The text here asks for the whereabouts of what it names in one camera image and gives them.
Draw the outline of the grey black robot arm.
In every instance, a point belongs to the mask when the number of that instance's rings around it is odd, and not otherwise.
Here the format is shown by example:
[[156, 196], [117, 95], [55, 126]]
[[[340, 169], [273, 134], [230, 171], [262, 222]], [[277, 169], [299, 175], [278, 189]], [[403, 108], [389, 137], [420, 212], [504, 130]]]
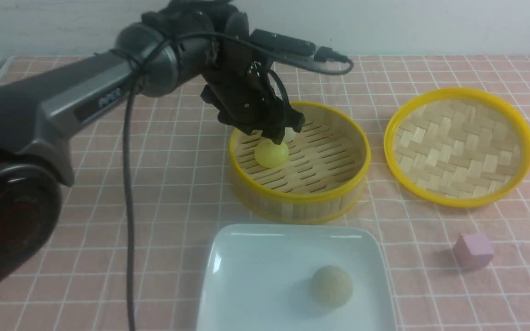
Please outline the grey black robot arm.
[[228, 0], [172, 0], [124, 28], [112, 50], [0, 86], [0, 282], [50, 238], [61, 186], [75, 176], [70, 140], [128, 98], [162, 97], [202, 76], [218, 120], [279, 143], [302, 113], [249, 72], [277, 58], [249, 40], [248, 17]]

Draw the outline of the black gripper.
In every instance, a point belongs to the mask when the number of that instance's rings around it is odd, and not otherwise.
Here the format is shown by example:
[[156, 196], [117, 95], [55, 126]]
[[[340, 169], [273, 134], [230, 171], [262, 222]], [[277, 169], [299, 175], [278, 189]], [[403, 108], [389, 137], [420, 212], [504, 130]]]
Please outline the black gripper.
[[271, 69], [278, 55], [242, 40], [221, 40], [215, 62], [203, 73], [200, 96], [218, 109], [218, 121], [244, 134], [255, 131], [281, 141], [286, 129], [301, 132], [305, 116], [295, 110]]

